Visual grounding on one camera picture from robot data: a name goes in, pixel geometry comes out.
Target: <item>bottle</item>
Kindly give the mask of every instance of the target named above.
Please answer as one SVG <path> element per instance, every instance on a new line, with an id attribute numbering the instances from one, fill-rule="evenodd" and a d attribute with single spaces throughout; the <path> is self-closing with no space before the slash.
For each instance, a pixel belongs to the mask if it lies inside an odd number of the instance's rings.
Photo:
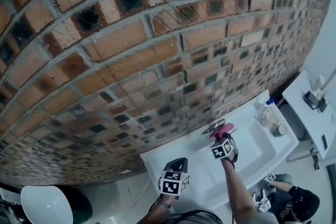
<path id="1" fill-rule="evenodd" d="M 274 103 L 274 98 L 270 97 L 265 103 L 263 103 L 258 110 L 258 120 L 263 127 L 270 125 L 269 118 L 271 118 L 270 106 Z"/>

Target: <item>wall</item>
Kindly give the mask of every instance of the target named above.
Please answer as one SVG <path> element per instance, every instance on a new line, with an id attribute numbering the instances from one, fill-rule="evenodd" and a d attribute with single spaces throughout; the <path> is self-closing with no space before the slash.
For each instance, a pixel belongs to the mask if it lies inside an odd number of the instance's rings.
<path id="1" fill-rule="evenodd" d="M 296 72 L 329 1 L 0 0 L 0 181 L 144 171 L 140 153 Z"/>
<path id="2" fill-rule="evenodd" d="M 315 46 L 309 53 L 308 57 L 303 63 L 302 68 L 308 72 L 314 79 L 317 79 L 319 75 L 322 75 L 327 81 L 336 70 L 336 47 L 334 45 L 335 35 L 335 16 L 336 14 L 336 0 L 331 0 L 329 5 L 329 11 L 323 26 L 320 30 L 320 34 L 316 39 Z M 336 109 L 336 76 L 334 76 L 329 84 L 326 86 L 325 91 L 330 97 L 330 104 Z M 335 161 L 328 161 L 328 163 L 336 162 L 336 140 L 330 145 L 329 152 L 326 159 L 335 158 Z"/>

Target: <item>wire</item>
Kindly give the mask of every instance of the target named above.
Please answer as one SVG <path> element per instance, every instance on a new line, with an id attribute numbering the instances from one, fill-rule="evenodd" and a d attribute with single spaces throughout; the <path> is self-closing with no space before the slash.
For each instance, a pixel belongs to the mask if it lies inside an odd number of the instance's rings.
<path id="1" fill-rule="evenodd" d="M 147 188 L 148 188 L 148 185 L 149 185 L 150 180 L 151 180 L 151 178 L 148 176 L 147 184 L 146 184 L 146 186 L 143 188 L 141 195 L 140 195 L 139 198 L 136 200 L 135 204 L 127 210 L 126 214 L 123 216 L 122 219 L 120 219 L 120 221 L 118 222 L 118 224 L 120 224 L 120 223 L 127 217 L 129 211 L 131 211 L 131 210 L 138 204 L 139 200 L 140 200 L 140 199 L 142 198 L 142 196 L 145 194 L 145 192 L 146 192 L 146 190 L 147 190 Z"/>

